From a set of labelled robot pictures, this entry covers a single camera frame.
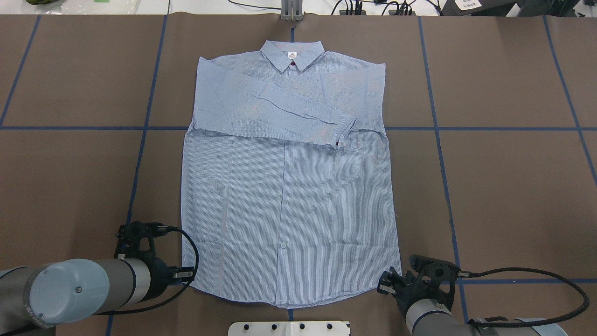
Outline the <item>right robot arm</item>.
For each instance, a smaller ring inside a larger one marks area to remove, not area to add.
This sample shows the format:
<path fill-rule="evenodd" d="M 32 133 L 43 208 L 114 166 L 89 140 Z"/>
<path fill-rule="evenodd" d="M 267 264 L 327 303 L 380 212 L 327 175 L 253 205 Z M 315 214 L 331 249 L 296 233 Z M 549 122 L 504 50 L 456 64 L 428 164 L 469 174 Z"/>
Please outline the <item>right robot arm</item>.
<path fill-rule="evenodd" d="M 508 319 L 503 316 L 458 321 L 451 312 L 458 268 L 444 264 L 398 274 L 391 267 L 382 272 L 377 292 L 396 300 L 412 336 L 566 336 L 558 323 L 547 319 Z"/>

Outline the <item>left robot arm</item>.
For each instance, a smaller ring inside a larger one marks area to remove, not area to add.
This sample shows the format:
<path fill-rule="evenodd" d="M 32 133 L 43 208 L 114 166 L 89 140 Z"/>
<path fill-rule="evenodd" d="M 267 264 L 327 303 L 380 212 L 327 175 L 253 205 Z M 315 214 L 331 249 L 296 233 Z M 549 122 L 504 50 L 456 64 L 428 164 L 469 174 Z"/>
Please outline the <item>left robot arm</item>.
<path fill-rule="evenodd" d="M 60 324 L 92 315 L 117 315 L 126 306 L 194 280 L 195 266 L 167 266 L 158 258 L 69 259 L 1 271 L 3 336 L 53 336 Z"/>

